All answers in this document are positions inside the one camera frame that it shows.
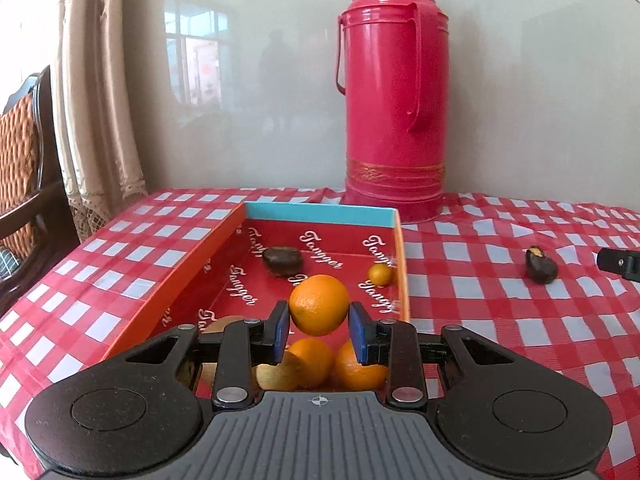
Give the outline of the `large orange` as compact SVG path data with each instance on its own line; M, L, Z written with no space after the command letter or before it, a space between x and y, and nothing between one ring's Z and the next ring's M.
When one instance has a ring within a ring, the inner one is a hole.
M297 285L288 300L295 326L314 337L329 335L347 316L347 287L334 276L317 274Z

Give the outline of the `dark chestnut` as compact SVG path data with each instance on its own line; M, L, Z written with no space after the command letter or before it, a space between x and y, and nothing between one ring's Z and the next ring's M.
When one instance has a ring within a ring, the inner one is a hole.
M299 249L288 246L268 247L262 252L262 262L277 276L289 278L303 270L304 259Z

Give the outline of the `brown kiwi fruit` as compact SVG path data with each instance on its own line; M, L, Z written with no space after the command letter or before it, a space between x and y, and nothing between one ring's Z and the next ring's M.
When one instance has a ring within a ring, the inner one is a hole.
M222 333L224 329L231 323L243 321L244 318L242 315L228 315L223 318L218 318L218 320L209 323L204 330L202 330L203 334L213 334L213 333Z

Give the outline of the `small orange on table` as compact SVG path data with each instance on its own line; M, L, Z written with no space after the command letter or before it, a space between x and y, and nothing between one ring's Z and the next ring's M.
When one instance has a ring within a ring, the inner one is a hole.
M336 352L332 370L335 385L348 391L380 390L386 382L386 377L386 366L362 365L357 361L350 340L346 340Z

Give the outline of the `yellow pear fruit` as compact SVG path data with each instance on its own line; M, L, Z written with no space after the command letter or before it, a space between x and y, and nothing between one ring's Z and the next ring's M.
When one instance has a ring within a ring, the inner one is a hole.
M299 386L299 375L299 358L289 351L284 352L279 364L259 364L255 370L258 386L266 391L294 391Z

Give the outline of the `small yellow kumquat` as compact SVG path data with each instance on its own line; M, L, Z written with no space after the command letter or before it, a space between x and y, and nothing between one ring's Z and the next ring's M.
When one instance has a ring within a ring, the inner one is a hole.
M385 263L375 263L368 270L368 280L375 286L385 287L394 278L394 269Z

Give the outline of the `orange under gripper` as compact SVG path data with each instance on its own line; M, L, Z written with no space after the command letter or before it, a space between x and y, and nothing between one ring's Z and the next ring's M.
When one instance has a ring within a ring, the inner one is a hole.
M298 359L298 385L313 389L329 377L334 363L334 351L323 340L304 338L295 341L288 351Z

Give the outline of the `red cardboard box tray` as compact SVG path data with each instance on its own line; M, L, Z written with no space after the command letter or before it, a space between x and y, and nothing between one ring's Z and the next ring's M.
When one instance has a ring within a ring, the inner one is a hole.
M350 302L362 304L371 318L408 320L405 251L396 210L249 202L214 218L213 228L197 226L183 235L183 240L195 243L195 249L160 254L160 267L168 277L144 300L140 312L108 350L112 356L180 324L192 324L201 332L228 315L266 318L277 301L288 302L297 285L317 274L340 280ZM262 262L262 252L273 246L299 249L302 272L289 278L273 275ZM368 280L368 270L375 263L394 269L389 285L378 287ZM323 340L335 359L349 340L347 316L334 332L321 337L304 334L291 316L285 351L304 338ZM296 389L346 390L334 384L332 370L321 386Z

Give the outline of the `dark chestnut cracked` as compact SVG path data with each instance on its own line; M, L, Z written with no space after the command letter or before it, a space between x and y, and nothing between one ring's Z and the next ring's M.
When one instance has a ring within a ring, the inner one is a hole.
M558 276L558 264L538 246L529 246L525 253L528 277L537 284L547 285Z

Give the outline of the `red white checkered tablecloth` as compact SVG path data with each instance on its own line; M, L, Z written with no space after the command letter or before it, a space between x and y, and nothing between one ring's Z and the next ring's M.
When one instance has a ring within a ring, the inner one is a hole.
M186 231L213 228L240 203L335 204L330 188L168 190L131 206L58 263L1 321L1 442L38 474L23 429L32 398L95 363L160 288L164 250L193 250ZM639 216L598 204L449 194L434 220L402 227L411 321L422 333L460 324L584 382L608 404L608 479L639 474L639 287L597 267L601 248L639 245ZM532 281L538 246L559 268Z

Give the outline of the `dark wooden sofa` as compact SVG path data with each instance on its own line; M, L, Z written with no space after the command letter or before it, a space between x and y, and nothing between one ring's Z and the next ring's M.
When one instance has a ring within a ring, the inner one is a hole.
M1 215L1 245L21 260L17 271L1 280L2 313L8 312L79 245L58 161L48 68L27 77L21 88L9 97L1 116L27 93L32 95L38 132L37 177L32 195L20 206Z

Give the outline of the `blue plaid cloth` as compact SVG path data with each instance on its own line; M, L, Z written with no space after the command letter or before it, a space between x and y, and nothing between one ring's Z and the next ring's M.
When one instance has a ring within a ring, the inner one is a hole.
M0 246L0 280L12 276L21 265L20 258L6 246Z

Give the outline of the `beige curtain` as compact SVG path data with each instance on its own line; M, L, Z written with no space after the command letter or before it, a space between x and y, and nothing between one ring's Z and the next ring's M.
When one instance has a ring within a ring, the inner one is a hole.
M122 0L61 0L51 65L56 148L86 240L146 194L126 87Z

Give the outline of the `woven brown seat cushion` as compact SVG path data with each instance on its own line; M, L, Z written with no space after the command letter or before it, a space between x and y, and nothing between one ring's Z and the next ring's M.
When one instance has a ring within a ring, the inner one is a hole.
M1 116L1 214L32 195L36 184L38 132L27 93Z

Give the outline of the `red thermos flask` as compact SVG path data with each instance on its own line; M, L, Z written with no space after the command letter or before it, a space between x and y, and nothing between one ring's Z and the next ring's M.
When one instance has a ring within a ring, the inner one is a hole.
M352 0L338 17L335 83L346 103L346 200L422 222L442 206L447 15L435 0Z

